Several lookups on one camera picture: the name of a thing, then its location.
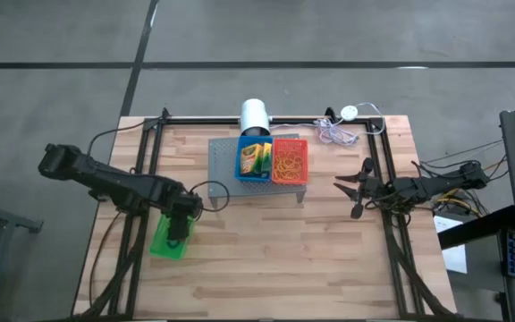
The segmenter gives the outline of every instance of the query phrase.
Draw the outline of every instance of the orange basket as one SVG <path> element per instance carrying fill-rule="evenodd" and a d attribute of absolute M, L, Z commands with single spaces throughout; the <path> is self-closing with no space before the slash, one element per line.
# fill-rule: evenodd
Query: orange basket
<path fill-rule="evenodd" d="M 272 181 L 284 184 L 308 182 L 307 140 L 274 139 Z"/>

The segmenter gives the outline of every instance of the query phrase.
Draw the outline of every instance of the concrete floor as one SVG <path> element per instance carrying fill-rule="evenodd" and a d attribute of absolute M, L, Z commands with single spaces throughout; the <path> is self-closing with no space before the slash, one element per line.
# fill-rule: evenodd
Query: concrete floor
<path fill-rule="evenodd" d="M 0 0 L 0 62 L 131 62 L 149 0 Z M 515 0 L 161 0 L 145 61 L 515 61 Z M 0 283 L 0 320 L 66 317 L 97 203 L 75 183 L 41 177 L 48 142 L 86 147 L 116 126 L 131 75 L 121 70 L 0 70 L 0 207 L 45 220 L 17 232 Z M 420 159 L 500 138 L 515 109 L 515 69 L 143 71 L 131 115 L 321 114 L 371 101 L 408 114 Z M 108 160 L 112 137 L 94 155 Z M 477 156 L 491 164 L 495 148 Z M 478 195 L 511 204 L 507 179 Z M 486 291 L 453 284 L 459 312 L 498 316 Z"/>

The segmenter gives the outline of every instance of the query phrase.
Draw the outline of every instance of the green plastic container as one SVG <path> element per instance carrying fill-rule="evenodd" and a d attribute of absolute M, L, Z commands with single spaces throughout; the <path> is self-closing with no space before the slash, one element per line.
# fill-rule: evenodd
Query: green plastic container
<path fill-rule="evenodd" d="M 156 228 L 154 240 L 152 240 L 152 244 L 150 245 L 150 255 L 178 260 L 186 253 L 190 237 L 194 231 L 194 221 L 190 220 L 188 222 L 188 238 L 183 242 L 168 241 L 167 237 L 169 226 L 170 218 L 165 214 L 162 214 L 158 220 L 158 227 Z"/>

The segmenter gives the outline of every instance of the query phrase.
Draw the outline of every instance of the wooden tabletop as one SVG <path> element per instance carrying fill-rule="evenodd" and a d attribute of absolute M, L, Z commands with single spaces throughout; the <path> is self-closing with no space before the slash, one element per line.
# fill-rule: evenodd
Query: wooden tabletop
<path fill-rule="evenodd" d="M 119 126 L 143 119 L 123 117 Z M 416 176 L 410 161 L 418 157 L 408 117 L 386 116 L 386 123 L 397 175 Z M 364 130 L 360 125 L 342 128 Z M 134 166 L 140 133 L 139 127 L 117 134 L 112 166 L 123 170 Z M 345 148 L 323 144 L 311 128 L 281 128 L 272 134 L 284 133 L 298 133 L 308 140 L 309 184 L 303 204 L 297 204 L 295 194 L 232 199 L 225 210 L 202 215 L 185 258 L 178 261 L 150 256 L 148 249 L 160 217 L 152 209 L 135 318 L 398 317 L 381 215 L 365 210 L 360 220 L 350 219 L 351 202 L 333 186 L 336 175 L 357 173 L 365 157 L 370 157 L 367 137 Z M 208 139 L 239 135 L 239 126 L 234 125 L 165 126 L 157 174 L 183 182 L 187 188 L 203 182 L 207 180 Z M 198 193 L 209 206 L 207 189 Z M 115 215 L 112 204 L 98 209 L 74 313 L 89 307 L 90 267 Z M 114 273 L 122 222 L 119 216 L 97 263 L 94 298 Z M 418 272 L 443 305 L 455 311 L 430 212 L 412 213 L 409 234 Z M 406 278 L 403 285 L 409 300 Z M 122 309 L 128 283 L 123 289 Z"/>

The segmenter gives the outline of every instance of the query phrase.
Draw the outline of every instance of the blue basket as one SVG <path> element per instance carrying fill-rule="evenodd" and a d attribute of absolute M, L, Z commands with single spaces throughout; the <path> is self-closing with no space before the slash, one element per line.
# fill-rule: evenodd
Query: blue basket
<path fill-rule="evenodd" d="M 238 139 L 238 152 L 236 153 L 236 172 L 233 176 L 240 181 L 252 181 L 252 182 L 270 182 L 272 180 L 272 173 L 270 172 L 266 178 L 257 178 L 251 176 L 240 175 L 240 153 L 243 148 L 249 147 L 256 143 L 274 143 L 272 137 L 247 137 L 240 136 Z"/>

